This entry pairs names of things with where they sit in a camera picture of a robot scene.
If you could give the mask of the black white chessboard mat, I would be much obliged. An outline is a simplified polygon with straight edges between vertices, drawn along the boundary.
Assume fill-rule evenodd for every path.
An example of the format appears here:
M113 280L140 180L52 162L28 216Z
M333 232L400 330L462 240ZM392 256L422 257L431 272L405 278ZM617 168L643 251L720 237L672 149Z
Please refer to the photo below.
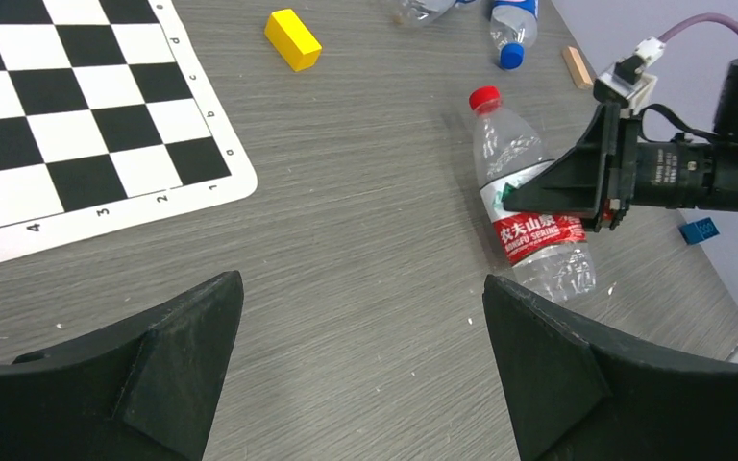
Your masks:
M0 1L0 263L252 195L171 1Z

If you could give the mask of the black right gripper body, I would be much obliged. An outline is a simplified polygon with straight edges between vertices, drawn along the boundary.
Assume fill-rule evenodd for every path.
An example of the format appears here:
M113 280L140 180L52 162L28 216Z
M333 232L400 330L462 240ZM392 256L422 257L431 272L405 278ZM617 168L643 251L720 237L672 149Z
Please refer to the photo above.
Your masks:
M644 133L644 116L657 113L675 128L669 141ZM601 197L595 228L615 230L633 205L667 209L710 209L719 203L716 187L720 138L688 126L670 108L651 104L627 118L609 117L616 144L600 173Z

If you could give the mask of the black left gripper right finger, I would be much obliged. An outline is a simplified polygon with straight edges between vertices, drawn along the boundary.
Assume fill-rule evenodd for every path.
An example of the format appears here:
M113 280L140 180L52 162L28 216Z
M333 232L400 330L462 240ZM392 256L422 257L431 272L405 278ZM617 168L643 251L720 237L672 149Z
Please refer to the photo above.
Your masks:
M506 278L482 295L524 460L738 460L738 364L655 345Z

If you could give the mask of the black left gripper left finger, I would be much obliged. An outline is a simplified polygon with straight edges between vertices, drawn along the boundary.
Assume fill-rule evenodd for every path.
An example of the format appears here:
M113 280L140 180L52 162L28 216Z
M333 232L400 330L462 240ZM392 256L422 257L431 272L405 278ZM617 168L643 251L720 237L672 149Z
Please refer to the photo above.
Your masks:
M237 271L0 365L0 460L200 460L243 310Z

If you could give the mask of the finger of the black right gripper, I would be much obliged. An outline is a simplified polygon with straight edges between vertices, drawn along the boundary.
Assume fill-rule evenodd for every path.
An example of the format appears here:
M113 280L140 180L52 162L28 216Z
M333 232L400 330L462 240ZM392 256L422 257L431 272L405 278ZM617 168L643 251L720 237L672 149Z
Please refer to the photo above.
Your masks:
M606 152L606 106L596 108L577 143L535 178L509 190L509 211L595 215L603 207Z

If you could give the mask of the clear bottle blue label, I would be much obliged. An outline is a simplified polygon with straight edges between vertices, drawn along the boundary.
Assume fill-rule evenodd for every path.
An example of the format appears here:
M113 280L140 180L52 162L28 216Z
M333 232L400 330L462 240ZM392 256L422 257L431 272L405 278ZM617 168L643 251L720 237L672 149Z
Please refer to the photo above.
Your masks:
M468 1L457 0L390 0L385 1L391 19L405 27L424 27L450 10L465 8Z

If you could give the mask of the clear bottle red label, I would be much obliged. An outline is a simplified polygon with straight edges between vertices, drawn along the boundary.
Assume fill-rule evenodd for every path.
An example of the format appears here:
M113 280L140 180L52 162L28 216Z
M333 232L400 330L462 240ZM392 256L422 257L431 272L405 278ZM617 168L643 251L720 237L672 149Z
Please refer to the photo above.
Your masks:
M579 219L504 209L509 190L555 162L538 133L504 102L474 115L480 197L517 281L555 303L594 290L595 265Z

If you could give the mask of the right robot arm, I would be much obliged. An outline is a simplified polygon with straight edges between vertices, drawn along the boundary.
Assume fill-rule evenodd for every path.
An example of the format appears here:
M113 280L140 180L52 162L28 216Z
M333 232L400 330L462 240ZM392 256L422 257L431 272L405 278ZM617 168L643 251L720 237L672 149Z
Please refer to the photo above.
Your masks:
M738 59L710 131L638 101L645 67L619 61L593 86L598 106L579 141L533 179L504 190L508 211L569 215L615 230L632 206L738 213Z

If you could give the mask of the tan wooden block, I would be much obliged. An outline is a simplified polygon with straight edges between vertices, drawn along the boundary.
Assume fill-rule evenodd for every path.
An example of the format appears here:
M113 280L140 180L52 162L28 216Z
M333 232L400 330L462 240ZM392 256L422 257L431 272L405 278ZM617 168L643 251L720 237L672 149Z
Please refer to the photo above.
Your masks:
M591 89L594 82L578 48L564 47L561 50L561 56L576 88Z

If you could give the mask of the red bottle cap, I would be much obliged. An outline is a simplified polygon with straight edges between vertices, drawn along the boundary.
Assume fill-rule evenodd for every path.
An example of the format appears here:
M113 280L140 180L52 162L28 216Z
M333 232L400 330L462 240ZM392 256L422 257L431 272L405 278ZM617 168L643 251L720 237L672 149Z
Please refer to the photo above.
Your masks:
M503 99L496 86L486 85L474 90L468 98L468 103L475 114L482 114L499 108Z

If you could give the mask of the blue lego brick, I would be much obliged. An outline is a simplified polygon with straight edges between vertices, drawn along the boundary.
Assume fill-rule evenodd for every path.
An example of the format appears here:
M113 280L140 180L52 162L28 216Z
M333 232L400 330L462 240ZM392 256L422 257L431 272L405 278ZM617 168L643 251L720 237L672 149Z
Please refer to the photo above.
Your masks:
M678 230L687 245L699 245L720 234L714 221L709 217L685 223Z

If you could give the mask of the yellow wooden block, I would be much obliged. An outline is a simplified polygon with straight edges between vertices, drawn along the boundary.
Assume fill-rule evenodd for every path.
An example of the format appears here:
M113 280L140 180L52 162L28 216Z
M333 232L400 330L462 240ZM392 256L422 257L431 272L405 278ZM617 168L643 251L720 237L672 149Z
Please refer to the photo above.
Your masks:
M272 12L264 35L295 72L311 68L323 51L322 44L292 9Z

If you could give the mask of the pepsi bottle blue cap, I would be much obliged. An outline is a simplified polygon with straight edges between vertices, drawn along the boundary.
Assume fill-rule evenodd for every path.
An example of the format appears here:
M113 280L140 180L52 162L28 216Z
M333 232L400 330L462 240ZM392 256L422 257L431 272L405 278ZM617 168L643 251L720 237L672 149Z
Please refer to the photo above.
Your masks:
M490 17L490 35L499 53L502 69L520 67L527 50L538 38L537 0L494 1Z

